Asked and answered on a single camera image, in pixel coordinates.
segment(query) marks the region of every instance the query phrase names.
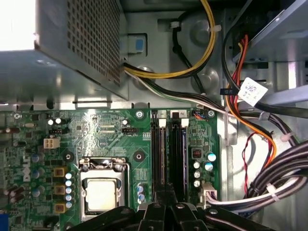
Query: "power supply vent grille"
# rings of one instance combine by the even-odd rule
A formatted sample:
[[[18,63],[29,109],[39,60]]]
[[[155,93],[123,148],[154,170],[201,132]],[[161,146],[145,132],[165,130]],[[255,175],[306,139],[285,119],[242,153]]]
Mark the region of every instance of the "power supply vent grille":
[[[120,86],[120,9],[116,0],[67,0],[67,47]]]

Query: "blue capacitor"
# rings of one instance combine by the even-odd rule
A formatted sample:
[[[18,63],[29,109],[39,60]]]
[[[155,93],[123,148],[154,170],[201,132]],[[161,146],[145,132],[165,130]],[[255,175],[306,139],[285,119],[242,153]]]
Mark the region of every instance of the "blue capacitor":
[[[33,163],[37,163],[39,161],[39,155],[38,154],[33,154],[31,159],[32,159]]]

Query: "blue tab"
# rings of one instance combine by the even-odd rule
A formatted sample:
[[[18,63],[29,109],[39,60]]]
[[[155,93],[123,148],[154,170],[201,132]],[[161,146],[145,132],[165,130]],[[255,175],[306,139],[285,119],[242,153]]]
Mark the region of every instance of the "blue tab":
[[[136,40],[136,50],[143,51],[143,39]]]
[[[9,215],[0,214],[0,231],[9,231]]]

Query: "screw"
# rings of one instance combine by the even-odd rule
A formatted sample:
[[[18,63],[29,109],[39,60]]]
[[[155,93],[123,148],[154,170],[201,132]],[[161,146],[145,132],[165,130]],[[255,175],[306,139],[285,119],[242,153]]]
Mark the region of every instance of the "screw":
[[[138,119],[141,119],[141,118],[143,117],[143,111],[137,111],[137,112],[136,112],[136,117],[137,117]]]
[[[15,113],[14,114],[14,119],[20,119],[21,118],[21,114]]]
[[[216,209],[210,209],[209,213],[215,215],[218,213],[218,211]]]
[[[209,110],[209,111],[207,112],[207,115],[208,115],[208,117],[214,117],[214,116],[215,116],[215,112],[212,111],[212,110]]]
[[[183,204],[177,204],[177,208],[181,209],[184,208],[185,206]]]

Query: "white wire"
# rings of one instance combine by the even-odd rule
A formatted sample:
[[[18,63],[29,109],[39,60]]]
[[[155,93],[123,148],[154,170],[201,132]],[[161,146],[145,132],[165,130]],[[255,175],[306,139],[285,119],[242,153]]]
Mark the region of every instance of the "white wire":
[[[292,185],[294,185],[297,180],[299,180],[299,177],[294,177],[289,179],[283,186],[277,188],[275,193],[279,193],[289,187],[291,187]],[[272,197],[270,193],[261,195],[261,196],[256,196],[256,197],[252,197],[252,198],[247,198],[247,199],[242,199],[242,200],[237,200],[237,201],[217,201],[214,198],[212,198],[210,193],[206,193],[206,201],[208,201],[210,204],[212,205],[239,205],[239,204],[244,204],[247,202],[254,202],[257,200],[261,200],[267,197]]]
[[[193,102],[193,103],[196,103],[196,104],[200,104],[200,105],[203,105],[204,107],[207,107],[213,111],[216,111],[216,112],[219,112],[219,113],[222,113],[222,114],[226,114],[226,111],[224,110],[221,110],[219,108],[216,108],[212,105],[210,105],[209,103],[205,103],[203,101],[199,101],[199,100],[194,100],[194,99],[190,99],[190,98],[184,98],[184,97],[176,97],[176,96],[171,96],[171,95],[167,95],[167,94],[164,94],[164,93],[158,93],[157,91],[155,91],[154,89],[152,89],[149,85],[147,85],[142,79],[140,79],[139,77],[135,76],[134,74],[128,72],[125,70],[125,73],[128,74],[129,76],[131,76],[132,78],[138,80],[142,85],[144,85],[147,89],[149,89],[151,92],[153,92],[154,94],[160,96],[160,97],[167,97],[167,98],[172,98],[172,99],[177,99],[177,100],[185,100],[185,101],[189,101],[189,102]],[[258,119],[258,118],[255,118],[255,117],[248,117],[248,116],[244,116],[244,118],[246,119]]]

